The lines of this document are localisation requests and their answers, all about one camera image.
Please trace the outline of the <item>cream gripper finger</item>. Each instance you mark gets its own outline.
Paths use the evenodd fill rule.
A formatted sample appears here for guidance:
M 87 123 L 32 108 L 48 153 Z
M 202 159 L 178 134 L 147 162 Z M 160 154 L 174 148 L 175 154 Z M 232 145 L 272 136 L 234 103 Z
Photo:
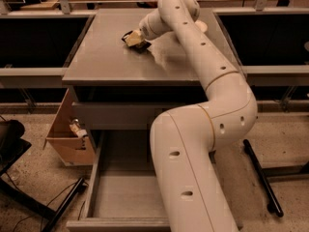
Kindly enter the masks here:
M 137 44 L 137 38 L 135 33 L 130 33 L 129 35 L 125 36 L 125 43 L 127 46 L 134 46 Z

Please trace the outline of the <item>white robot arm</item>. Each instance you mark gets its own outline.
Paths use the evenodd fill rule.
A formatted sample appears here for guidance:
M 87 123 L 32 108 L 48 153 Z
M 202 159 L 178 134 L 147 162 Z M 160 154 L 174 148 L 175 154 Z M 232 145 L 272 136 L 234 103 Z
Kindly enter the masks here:
M 207 101 L 167 110 L 150 130 L 159 189 L 172 232 L 239 232 L 213 169 L 210 153 L 245 136 L 257 102 L 245 77 L 196 24 L 195 0 L 157 0 L 129 46 L 172 31 L 196 72 Z

